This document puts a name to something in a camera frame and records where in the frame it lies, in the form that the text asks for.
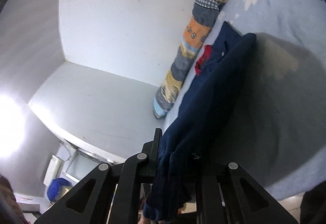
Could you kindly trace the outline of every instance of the bright light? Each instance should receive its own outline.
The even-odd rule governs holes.
[[[24,139],[24,118],[15,102],[0,96],[0,157],[16,151]]]

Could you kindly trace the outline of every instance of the mattress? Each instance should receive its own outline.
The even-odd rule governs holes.
[[[257,52],[234,113],[210,149],[215,162],[237,162],[277,200],[326,180],[326,4],[324,0],[229,0],[224,21],[257,35]],[[195,76],[191,68],[164,130]]]

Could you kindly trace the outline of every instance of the red cloth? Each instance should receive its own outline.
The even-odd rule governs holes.
[[[202,71],[202,65],[208,61],[211,56],[211,45],[205,45],[204,54],[197,60],[195,65],[196,75],[199,75]]]

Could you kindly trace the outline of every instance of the wall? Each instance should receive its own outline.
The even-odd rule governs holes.
[[[0,172],[17,193],[43,197],[43,178],[59,140],[26,103],[63,62],[58,0],[9,0],[0,14],[0,96],[14,101],[24,130],[16,151],[0,158]]]
[[[59,0],[66,59],[160,86],[194,0]]]
[[[163,125],[152,113],[156,90],[150,84],[65,62],[29,105],[58,136],[124,162],[141,152],[143,144],[153,140],[155,128]],[[87,149],[92,146],[98,149]]]

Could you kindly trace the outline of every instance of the triangular cutout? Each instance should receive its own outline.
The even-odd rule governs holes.
[[[95,183],[95,179],[89,179],[88,182],[78,190],[78,192],[67,200],[66,207],[73,209],[78,213],[84,212]]]
[[[253,212],[256,212],[264,207],[268,207],[268,201],[244,178],[240,179],[241,187],[246,196],[248,205]]]

